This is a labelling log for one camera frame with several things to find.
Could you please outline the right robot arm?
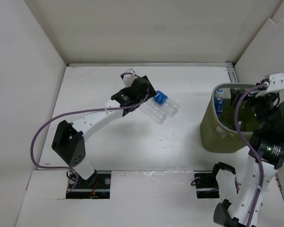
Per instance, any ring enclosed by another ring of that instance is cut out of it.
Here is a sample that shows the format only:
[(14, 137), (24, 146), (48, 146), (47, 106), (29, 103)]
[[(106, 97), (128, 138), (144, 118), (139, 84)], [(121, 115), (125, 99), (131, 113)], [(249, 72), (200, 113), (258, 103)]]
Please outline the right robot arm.
[[(237, 133), (249, 147), (247, 169), (240, 186), (236, 185), (232, 166), (217, 163), (209, 180), (219, 188), (220, 202), (213, 221), (223, 227), (255, 227), (264, 195), (272, 178), (284, 163), (284, 102), (274, 105), (277, 91), (269, 91), (257, 85), (246, 91), (238, 100), (234, 124)], [(259, 129), (253, 131), (249, 140), (240, 130), (239, 108), (244, 99), (253, 111)]]

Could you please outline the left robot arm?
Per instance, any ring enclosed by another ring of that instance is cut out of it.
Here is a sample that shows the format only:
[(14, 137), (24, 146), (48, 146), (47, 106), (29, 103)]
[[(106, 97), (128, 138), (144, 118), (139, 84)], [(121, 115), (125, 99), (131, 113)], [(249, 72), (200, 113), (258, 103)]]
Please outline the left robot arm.
[(53, 138), (52, 149), (88, 188), (96, 183), (97, 171), (86, 157), (85, 143), (104, 126), (135, 111), (157, 94), (147, 76), (123, 73), (121, 79), (125, 88), (112, 95), (101, 108), (90, 110), (88, 115), (73, 122), (60, 122)]

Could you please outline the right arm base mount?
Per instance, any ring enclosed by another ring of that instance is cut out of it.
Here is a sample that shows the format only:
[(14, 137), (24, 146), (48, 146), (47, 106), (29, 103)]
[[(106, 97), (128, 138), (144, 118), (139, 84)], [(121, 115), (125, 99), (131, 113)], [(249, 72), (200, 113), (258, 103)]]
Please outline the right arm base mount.
[(194, 173), (195, 178), (191, 182), (191, 186), (195, 186), (198, 199), (219, 198), (219, 186), (216, 180), (219, 170), (227, 170), (232, 174), (236, 174), (234, 167), (222, 162), (216, 163), (211, 171), (197, 171)]

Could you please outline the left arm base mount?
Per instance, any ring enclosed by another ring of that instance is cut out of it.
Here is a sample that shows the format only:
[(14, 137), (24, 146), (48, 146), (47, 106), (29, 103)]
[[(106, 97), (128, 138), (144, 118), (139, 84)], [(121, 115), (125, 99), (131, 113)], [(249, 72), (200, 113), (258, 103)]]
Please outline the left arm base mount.
[(111, 173), (111, 171), (99, 171), (92, 185), (88, 185), (81, 177), (75, 184), (76, 175), (68, 171), (66, 199), (109, 199)]

